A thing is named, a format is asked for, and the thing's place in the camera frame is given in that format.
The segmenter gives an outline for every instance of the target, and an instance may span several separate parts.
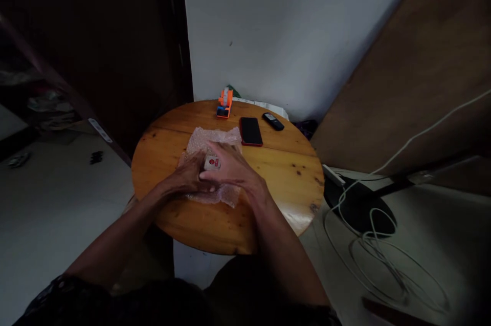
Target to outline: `hand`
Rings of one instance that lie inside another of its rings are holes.
[[[234,146],[211,141],[208,141],[208,145],[221,158],[221,167],[220,170],[203,171],[199,174],[200,179],[237,185],[247,193],[264,189],[267,191],[265,180],[252,169]]]
[[[162,183],[172,186],[172,190],[178,193],[215,191],[217,183],[199,179],[199,172],[203,169],[205,158],[204,151],[194,153]]]

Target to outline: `dark wooden door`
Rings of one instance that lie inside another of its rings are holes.
[[[0,14],[127,163],[156,116],[193,99],[184,0],[0,0]]]

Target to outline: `white cable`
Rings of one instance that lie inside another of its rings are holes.
[[[481,94],[480,96],[477,96],[476,98],[473,98],[472,100],[466,102],[466,103],[463,103],[462,105],[454,108],[453,110],[451,110],[449,113],[447,113],[445,116],[443,116],[440,120],[438,120],[437,122],[435,122],[433,125],[431,125],[430,127],[426,128],[425,130],[423,130],[422,132],[414,135],[413,137],[409,138],[408,141],[385,163],[383,164],[381,167],[379,167],[378,169],[372,171],[370,174],[368,174],[368,176],[366,177],[369,177],[371,175],[374,175],[376,174],[377,172],[383,170],[384,168],[386,168],[397,156],[400,155],[400,153],[406,149],[406,147],[416,138],[418,138],[419,136],[422,136],[423,134],[429,132],[430,130],[432,130],[433,128],[437,127],[439,124],[441,124],[444,120],[446,120],[448,117],[450,117],[454,112],[460,110],[461,108],[464,108],[466,106],[469,106],[471,103],[474,103],[476,101],[478,101],[479,99],[487,96],[488,94],[491,93],[491,89],[484,92],[483,94]],[[343,188],[343,193],[340,195],[339,197],[339,200],[338,200],[338,204],[336,204],[334,207],[332,207],[326,214],[326,217],[324,218],[324,230],[327,234],[327,237],[329,238],[329,241],[331,242],[332,244],[332,247],[334,248],[334,251],[336,252],[336,254],[338,255],[338,257],[341,259],[341,261],[343,262],[343,264],[346,266],[346,268],[349,270],[349,272],[351,272],[351,274],[362,284],[362,286],[370,293],[372,294],[373,296],[375,296],[377,299],[395,307],[395,308],[398,308],[400,309],[401,305],[407,305],[408,302],[409,302],[409,296],[410,294],[413,294],[416,298],[418,298],[424,305],[426,305],[427,307],[429,307],[430,309],[432,310],[435,310],[435,311],[438,311],[438,312],[448,312],[450,310],[450,302],[449,302],[449,297],[445,291],[445,289],[443,288],[443,286],[438,282],[438,280],[431,274],[429,273],[429,271],[427,269],[425,269],[415,258],[413,258],[410,254],[408,254],[406,251],[404,251],[403,249],[401,249],[400,247],[392,244],[392,243],[389,243],[389,242],[386,242],[386,241],[380,241],[378,239],[378,236],[379,235],[385,235],[386,237],[392,237],[395,235],[395,232],[397,230],[397,226],[395,224],[395,222],[392,220],[392,218],[387,214],[385,213],[384,211],[378,209],[378,208],[372,208],[370,210],[370,224],[371,224],[371,227],[372,227],[372,231],[367,231],[367,232],[364,232],[362,234],[360,234],[359,232],[357,232],[355,229],[353,229],[347,222],[346,220],[344,219],[343,217],[343,213],[341,211],[341,205],[343,204],[343,202],[345,201],[346,199],[346,193],[356,184],[358,184],[360,181],[363,181],[363,179],[359,179],[359,180],[356,180],[353,184],[351,184],[347,189],[344,189]],[[351,231],[353,232],[357,238],[355,238],[350,244],[349,244],[349,253],[350,253],[350,256],[354,262],[354,264],[356,265],[356,267],[358,268],[358,270],[361,272],[361,274],[364,276],[365,280],[368,281],[371,285],[372,285],[372,288],[370,288],[362,279],[360,279],[360,277],[352,270],[352,268],[346,263],[346,261],[344,260],[344,258],[342,257],[342,255],[339,253],[339,251],[337,250],[336,246],[334,245],[334,242],[332,241],[332,238],[331,236],[329,235],[329,231],[327,230],[327,218],[329,217],[329,214],[334,211],[335,209],[339,209],[339,214],[340,214],[340,218],[342,220],[342,222],[344,223],[344,225]],[[381,232],[378,232],[376,231],[375,229],[375,225],[373,223],[373,213],[374,212],[381,212],[383,213],[386,217],[388,217],[388,219],[390,220],[390,222],[392,223],[392,225],[394,226],[394,233],[393,234],[389,234],[389,233],[381,233]],[[354,257],[354,254],[353,254],[353,245],[355,243],[359,243],[363,249],[365,249],[365,251],[367,253],[369,253],[372,257],[376,258],[377,260],[379,260],[380,262],[382,262],[386,268],[389,270],[389,272],[392,274],[392,276],[395,278],[395,280],[397,281],[397,283],[399,284],[400,288],[401,288],[401,296],[399,298],[394,298],[393,296],[387,294],[386,292],[384,292],[383,290],[381,290],[377,285],[375,285],[375,283],[367,276],[367,274],[362,270],[362,268],[360,267],[360,265],[358,264],[358,262],[356,261],[355,257]],[[404,254],[407,258],[409,258],[413,263],[415,263],[416,265],[418,265],[418,267],[420,267],[432,280],[433,282],[439,287],[439,289],[441,290],[442,292],[442,295],[443,295],[443,304],[439,304],[437,301],[435,301],[427,292],[425,292],[421,286],[419,286],[413,279],[411,279],[408,275],[406,275],[403,271],[401,271],[400,269],[398,269],[396,267],[396,265],[388,259],[388,257],[385,255],[381,245],[388,245],[388,246],[391,246],[393,248],[395,248],[396,250],[398,250],[399,252],[401,252],[402,254]]]

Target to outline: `small box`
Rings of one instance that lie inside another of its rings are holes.
[[[220,170],[220,157],[207,155],[205,160],[205,170]]]

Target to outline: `red smartphone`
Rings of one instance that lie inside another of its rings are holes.
[[[261,131],[256,118],[240,118],[239,125],[242,145],[262,147]]]

